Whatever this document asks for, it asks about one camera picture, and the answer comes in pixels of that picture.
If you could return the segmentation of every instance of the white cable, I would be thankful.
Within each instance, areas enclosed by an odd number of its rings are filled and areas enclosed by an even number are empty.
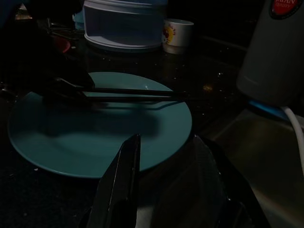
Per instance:
[[[295,114],[293,113],[293,111],[291,111],[290,108],[282,107],[282,109],[285,112],[285,114],[288,116],[288,118],[291,122],[291,125],[294,128],[296,139],[298,141],[302,173],[304,176],[304,136],[303,136],[302,128],[301,128],[301,125],[300,125],[299,121],[297,120]]]

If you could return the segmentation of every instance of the white cup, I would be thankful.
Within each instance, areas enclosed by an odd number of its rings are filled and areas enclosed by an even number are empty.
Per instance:
[[[194,23],[179,19],[166,19],[162,32],[163,49],[171,54],[182,54],[190,44]]]

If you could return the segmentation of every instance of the kitchen counter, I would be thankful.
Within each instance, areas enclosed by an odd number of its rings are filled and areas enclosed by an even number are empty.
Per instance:
[[[185,56],[161,50],[145,54],[111,53],[89,47],[83,38],[72,43],[72,47],[67,54],[77,58],[88,72],[135,74],[160,82],[172,90],[203,97],[204,102],[188,103],[193,118],[192,135],[240,101],[235,80],[244,57],[242,50],[208,40],[203,40],[199,47],[192,48]],[[11,106],[0,98],[0,227],[76,228],[92,205],[98,180],[59,176],[23,159],[7,136]],[[188,199],[186,201],[195,201],[199,190],[195,181],[196,171],[189,168],[194,162],[194,154],[190,150],[186,145],[167,161],[141,173],[136,227],[162,227],[160,224],[166,224],[155,222],[149,205],[155,205],[164,195],[169,196],[176,186],[187,188],[181,188],[172,195],[180,197],[183,194]],[[200,209],[195,203],[191,208],[194,211]],[[149,210],[148,216],[141,217]]]

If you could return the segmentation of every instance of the sink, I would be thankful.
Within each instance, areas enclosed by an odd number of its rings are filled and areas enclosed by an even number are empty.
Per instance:
[[[288,122],[255,108],[234,110],[201,135],[220,145],[247,179],[272,228],[304,228],[304,179]]]

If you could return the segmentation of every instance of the blue plate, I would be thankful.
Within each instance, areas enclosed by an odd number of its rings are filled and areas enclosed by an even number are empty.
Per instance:
[[[90,75],[96,87],[170,90],[135,75]],[[46,106],[41,96],[29,93],[16,103],[8,129],[12,145],[31,163],[67,176],[100,178],[123,141],[133,134],[142,136],[140,166],[145,170],[169,158],[186,142],[191,122],[185,103],[107,103],[81,109]]]

